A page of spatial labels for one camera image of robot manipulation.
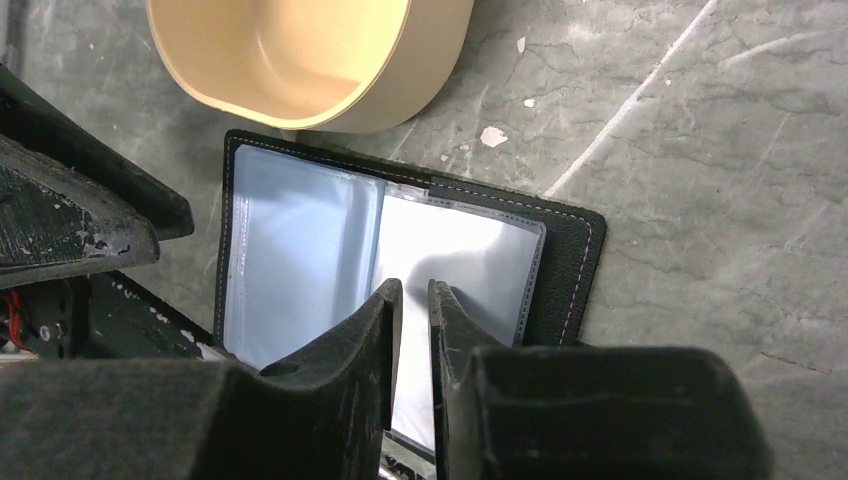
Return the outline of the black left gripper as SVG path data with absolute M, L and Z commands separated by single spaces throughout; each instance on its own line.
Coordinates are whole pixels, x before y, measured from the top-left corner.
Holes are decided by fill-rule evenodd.
M 156 262 L 157 235 L 192 234 L 188 200 L 5 65 L 1 134 L 1 345 L 52 360 L 210 360 L 209 332 L 126 275 L 100 273 Z

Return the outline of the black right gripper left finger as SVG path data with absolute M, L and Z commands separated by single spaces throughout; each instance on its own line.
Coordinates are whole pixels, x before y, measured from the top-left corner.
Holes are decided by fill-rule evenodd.
M 391 424 L 402 285 L 311 343 L 231 360 L 19 362 L 1 371 L 5 479 L 374 479 Z

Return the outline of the black leather card holder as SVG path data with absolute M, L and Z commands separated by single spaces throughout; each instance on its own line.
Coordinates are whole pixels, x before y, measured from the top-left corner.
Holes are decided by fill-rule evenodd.
M 607 224 L 596 212 L 439 172 L 232 130 L 214 335 L 263 368 L 402 285 L 392 435 L 435 451 L 427 289 L 447 283 L 506 346 L 577 342 Z

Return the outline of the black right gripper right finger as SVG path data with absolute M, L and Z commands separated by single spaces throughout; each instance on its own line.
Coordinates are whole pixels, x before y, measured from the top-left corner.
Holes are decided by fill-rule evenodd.
M 507 347 L 428 286 L 441 479 L 769 479 L 730 367 L 679 347 Z

